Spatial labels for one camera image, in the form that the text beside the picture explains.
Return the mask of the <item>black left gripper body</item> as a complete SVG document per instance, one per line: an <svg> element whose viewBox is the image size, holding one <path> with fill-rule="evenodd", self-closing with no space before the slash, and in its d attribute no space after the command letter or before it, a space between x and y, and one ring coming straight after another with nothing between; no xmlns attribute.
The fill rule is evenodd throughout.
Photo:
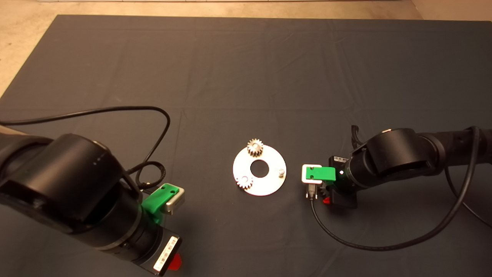
<svg viewBox="0 0 492 277"><path fill-rule="evenodd" d="M163 277L182 244L182 238L158 224L140 224L130 237L131 263Z"/></svg>

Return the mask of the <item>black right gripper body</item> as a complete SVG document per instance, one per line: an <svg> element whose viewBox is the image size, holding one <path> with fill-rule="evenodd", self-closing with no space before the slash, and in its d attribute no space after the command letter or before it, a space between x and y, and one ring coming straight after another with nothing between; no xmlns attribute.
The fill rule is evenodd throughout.
<svg viewBox="0 0 492 277"><path fill-rule="evenodd" d="M329 167L334 168L335 180L327 181L331 203L337 207L356 209L358 207L355 184L348 178L345 164L348 159L338 156L329 158Z"/></svg>

